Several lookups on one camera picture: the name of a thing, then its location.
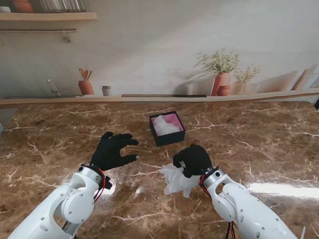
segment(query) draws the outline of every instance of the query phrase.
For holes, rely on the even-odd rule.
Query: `crumpled plastic bag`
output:
[[[183,167],[176,168],[172,163],[163,165],[160,173],[164,174],[167,186],[164,189],[164,194],[169,195],[171,193],[177,193],[183,190],[184,197],[188,198],[191,188],[196,187],[199,182],[200,175],[193,175],[190,178],[186,178],[182,173]]]

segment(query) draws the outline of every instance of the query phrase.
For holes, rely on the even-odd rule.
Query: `wooden shelf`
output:
[[[0,106],[14,104],[43,104],[43,103],[87,103],[87,102],[222,102],[222,101],[263,101],[275,99],[288,99],[306,96],[319,96],[319,88],[306,90],[268,92],[239,96],[208,96],[207,98],[179,98],[179,97],[121,97],[105,96],[94,97],[56,97],[54,99],[0,99]]]
[[[0,21],[85,21],[97,19],[95,12],[0,13]]]

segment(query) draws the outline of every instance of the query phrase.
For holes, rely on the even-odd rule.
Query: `wooden spoon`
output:
[[[88,74],[89,74],[89,71],[86,70],[86,71],[84,72],[84,76],[85,76],[85,80],[86,80],[86,81],[88,80]]]
[[[90,71],[90,73],[89,73],[88,80],[89,80],[89,78],[90,78],[91,74],[92,74],[92,71]]]
[[[83,71],[83,69],[82,69],[82,68],[79,68],[79,72],[80,72],[81,76],[83,77],[83,79],[85,80],[86,78],[85,78],[85,76],[84,76],[84,71]]]

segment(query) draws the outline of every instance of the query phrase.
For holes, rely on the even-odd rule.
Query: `red wire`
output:
[[[201,177],[201,180],[200,180],[200,183],[201,184],[203,184],[203,182],[205,181],[205,174]],[[200,186],[201,188],[202,188],[202,190],[204,191],[204,193],[206,193],[209,197],[211,197],[210,196],[210,194],[209,194],[209,192],[206,190],[206,188],[204,187],[204,186]]]
[[[105,188],[105,184],[106,184],[106,180],[105,177],[103,178],[103,188],[102,191],[100,193],[100,195],[94,200],[94,203],[100,198],[100,196],[103,194],[104,188]]]

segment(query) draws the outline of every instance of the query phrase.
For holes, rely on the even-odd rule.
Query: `small black box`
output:
[[[164,116],[164,119],[166,122],[172,123],[173,125],[178,126],[181,131],[158,136],[156,134],[154,124],[153,124],[153,121],[158,116]],[[150,128],[151,128],[153,138],[155,140],[157,147],[168,145],[171,143],[181,142],[184,140],[184,137],[185,137],[185,128],[184,128],[183,124],[181,123],[176,111],[150,116]]]

